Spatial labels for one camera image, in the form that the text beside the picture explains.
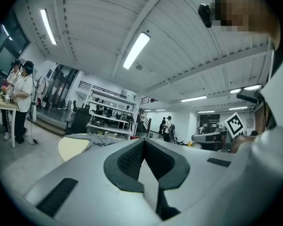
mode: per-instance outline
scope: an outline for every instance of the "gray cloth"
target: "gray cloth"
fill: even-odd
[[[98,147],[98,146],[102,147],[102,146],[112,145],[112,144],[115,144],[121,141],[121,140],[110,138],[110,137],[91,134],[90,132],[87,135],[71,134],[71,135],[67,135],[64,137],[73,138],[73,139],[81,139],[81,140],[89,140],[89,144],[87,145],[84,151],[87,151],[91,147]]]

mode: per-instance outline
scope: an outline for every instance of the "black pants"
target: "black pants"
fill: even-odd
[[[164,141],[170,142],[170,133],[165,133],[164,132]]]
[[[10,132],[8,110],[1,110],[1,114],[2,114],[2,124],[5,128],[5,132]]]
[[[18,143],[23,143],[24,142],[23,135],[26,132],[26,128],[24,127],[26,113],[27,112],[16,111],[16,118],[15,118],[15,141],[17,141]]]

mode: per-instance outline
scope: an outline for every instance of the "black rubber pad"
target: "black rubber pad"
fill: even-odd
[[[38,205],[37,209],[53,217],[70,195],[78,181],[72,178],[63,179]]]
[[[217,158],[212,158],[212,157],[209,158],[207,161],[212,163],[212,164],[216,164],[216,165],[219,165],[219,166],[222,166],[222,167],[226,167],[226,168],[228,168],[231,165],[230,161],[224,161],[224,160],[217,159]]]

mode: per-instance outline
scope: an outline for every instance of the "round table top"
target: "round table top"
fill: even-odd
[[[58,152],[64,161],[68,161],[74,156],[82,153],[88,144],[89,140],[63,137],[58,143]]]

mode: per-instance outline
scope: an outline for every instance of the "table leg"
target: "table leg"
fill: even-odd
[[[12,113],[13,119],[11,121],[11,145],[15,148],[15,118],[16,118],[16,111],[14,110]]]

